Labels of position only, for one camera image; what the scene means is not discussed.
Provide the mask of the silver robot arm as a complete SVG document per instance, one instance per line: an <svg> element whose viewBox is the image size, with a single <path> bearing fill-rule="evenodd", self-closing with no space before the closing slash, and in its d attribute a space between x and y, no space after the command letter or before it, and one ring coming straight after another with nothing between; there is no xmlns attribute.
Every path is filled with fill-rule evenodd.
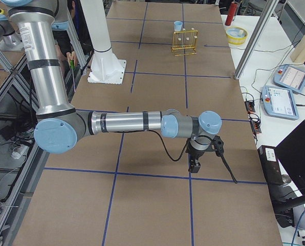
<svg viewBox="0 0 305 246"><path fill-rule="evenodd" d="M5 1L10 19L18 25L39 102L36 143L54 154L72 149L82 138L99 133L154 132L160 138L185 138L189 172L200 169L205 152L224 156L218 133L221 117L213 111L184 116L177 110L123 113L80 112L68 101L60 63L55 51L53 24L67 22L66 1Z"/></svg>

